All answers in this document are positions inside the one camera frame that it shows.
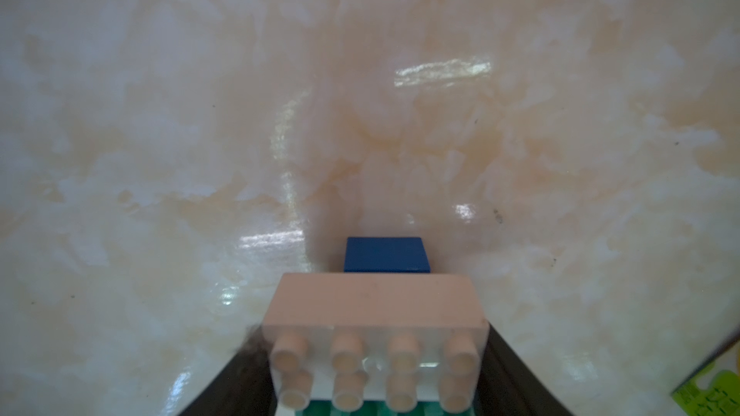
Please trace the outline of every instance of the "lego stud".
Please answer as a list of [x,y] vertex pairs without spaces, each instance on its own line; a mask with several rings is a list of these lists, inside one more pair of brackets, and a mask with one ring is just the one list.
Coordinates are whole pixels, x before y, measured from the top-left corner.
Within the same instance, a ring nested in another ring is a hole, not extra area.
[[448,413],[462,413],[473,404],[475,376],[445,374],[439,379],[439,405]]
[[294,332],[284,332],[275,341],[270,363],[277,371],[290,374],[301,369],[309,354],[309,341]]
[[417,376],[415,374],[391,374],[385,383],[385,404],[397,413],[406,413],[416,408]]
[[391,337],[388,342],[388,359],[394,372],[415,372],[421,362],[421,342],[410,332]]
[[281,405],[294,411],[301,411],[311,402],[311,387],[314,378],[307,371],[283,375],[283,386],[277,399]]
[[365,344],[357,334],[342,332],[331,341],[329,355],[334,371],[341,374],[355,372],[363,365]]
[[337,374],[334,379],[334,392],[331,393],[331,403],[339,411],[351,413],[357,411],[365,403],[365,384],[368,376],[358,371],[352,374]]
[[457,332],[445,342],[445,363],[452,374],[471,374],[480,365],[480,356],[473,338],[467,332]]

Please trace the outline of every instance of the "marble surface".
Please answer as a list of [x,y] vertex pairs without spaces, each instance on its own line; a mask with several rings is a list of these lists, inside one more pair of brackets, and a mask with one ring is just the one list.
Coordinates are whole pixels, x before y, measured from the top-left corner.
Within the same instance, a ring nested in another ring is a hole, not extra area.
[[0,0],[0,412],[175,414],[424,238],[574,414],[740,324],[740,0]]

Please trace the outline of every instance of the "green lego brick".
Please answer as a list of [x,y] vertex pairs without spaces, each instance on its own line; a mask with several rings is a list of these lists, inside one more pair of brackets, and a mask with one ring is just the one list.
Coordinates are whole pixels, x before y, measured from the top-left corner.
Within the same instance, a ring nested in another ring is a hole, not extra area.
[[[362,408],[348,413],[339,411],[328,401],[312,401],[308,408],[296,411],[295,416],[453,416],[443,411],[436,402],[419,402],[416,408],[408,413],[397,413],[388,408],[384,402],[366,401]],[[472,408],[455,416],[475,416]]]

